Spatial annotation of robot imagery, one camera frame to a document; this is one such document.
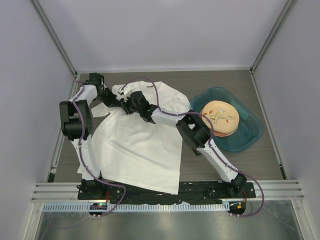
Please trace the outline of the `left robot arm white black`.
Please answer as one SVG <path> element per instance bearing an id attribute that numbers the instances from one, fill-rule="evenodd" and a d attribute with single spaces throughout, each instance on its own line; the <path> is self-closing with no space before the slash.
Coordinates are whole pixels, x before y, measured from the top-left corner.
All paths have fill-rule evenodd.
<path id="1" fill-rule="evenodd" d="M 72 143 L 80 164 L 78 199 L 100 200 L 106 197 L 110 190 L 119 190 L 115 196 L 121 200 L 126 194 L 126 187 L 103 180 L 93 151 L 93 118 L 89 105 L 98 95 L 96 85 L 81 84 L 74 97 L 62 101 L 59 104 L 61 130 Z"/>

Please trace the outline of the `white t-shirt flower print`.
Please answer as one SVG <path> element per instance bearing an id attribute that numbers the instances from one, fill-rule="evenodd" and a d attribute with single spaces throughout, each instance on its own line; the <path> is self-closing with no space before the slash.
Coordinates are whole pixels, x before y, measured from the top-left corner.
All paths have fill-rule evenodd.
<path id="1" fill-rule="evenodd" d="M 127 115 L 103 103 L 91 112 L 104 118 L 92 136 L 103 178 L 143 188 L 176 189 L 183 141 L 176 128 L 147 123 L 137 113 Z"/>

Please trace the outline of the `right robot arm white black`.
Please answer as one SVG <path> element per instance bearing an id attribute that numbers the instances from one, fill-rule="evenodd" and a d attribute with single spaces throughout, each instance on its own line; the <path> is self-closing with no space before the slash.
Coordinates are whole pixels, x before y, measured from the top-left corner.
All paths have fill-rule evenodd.
<path id="1" fill-rule="evenodd" d="M 150 104 L 141 91 L 118 91 L 117 97 L 127 114 L 137 113 L 147 123 L 161 124 L 178 130 L 182 140 L 195 152 L 203 155 L 218 172 L 225 184 L 226 193 L 233 198 L 244 191 L 246 176 L 234 167 L 219 150 L 209 128 L 199 112 L 168 111 Z"/>

